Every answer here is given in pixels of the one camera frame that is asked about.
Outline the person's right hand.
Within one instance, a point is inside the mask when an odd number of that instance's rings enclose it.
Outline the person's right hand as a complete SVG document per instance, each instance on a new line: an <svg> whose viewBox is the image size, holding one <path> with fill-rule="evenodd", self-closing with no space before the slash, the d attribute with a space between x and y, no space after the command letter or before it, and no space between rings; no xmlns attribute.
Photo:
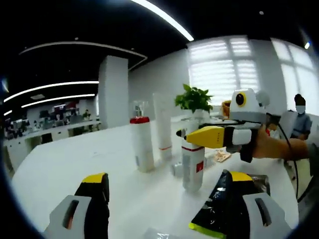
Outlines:
<svg viewBox="0 0 319 239"><path fill-rule="evenodd" d="M252 156L259 159L276 158L273 149L275 143L274 139L266 133L266 127L263 124L258 130Z"/></svg>

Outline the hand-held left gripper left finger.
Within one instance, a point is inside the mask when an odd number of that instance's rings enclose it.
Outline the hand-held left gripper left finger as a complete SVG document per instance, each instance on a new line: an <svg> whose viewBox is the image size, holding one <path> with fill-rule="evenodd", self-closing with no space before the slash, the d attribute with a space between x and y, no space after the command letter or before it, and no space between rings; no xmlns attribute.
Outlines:
<svg viewBox="0 0 319 239"><path fill-rule="evenodd" d="M107 239L109 225L107 173L84 178L75 194L66 196L50 213L46 239Z"/></svg>

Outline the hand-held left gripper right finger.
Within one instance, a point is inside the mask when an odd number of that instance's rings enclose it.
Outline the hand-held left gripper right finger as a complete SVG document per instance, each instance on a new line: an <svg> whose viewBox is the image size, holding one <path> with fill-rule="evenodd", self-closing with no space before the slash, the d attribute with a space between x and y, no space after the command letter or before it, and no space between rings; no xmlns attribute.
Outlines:
<svg viewBox="0 0 319 239"><path fill-rule="evenodd" d="M273 200L266 175L223 170L228 239L285 239L292 231L284 210Z"/></svg>

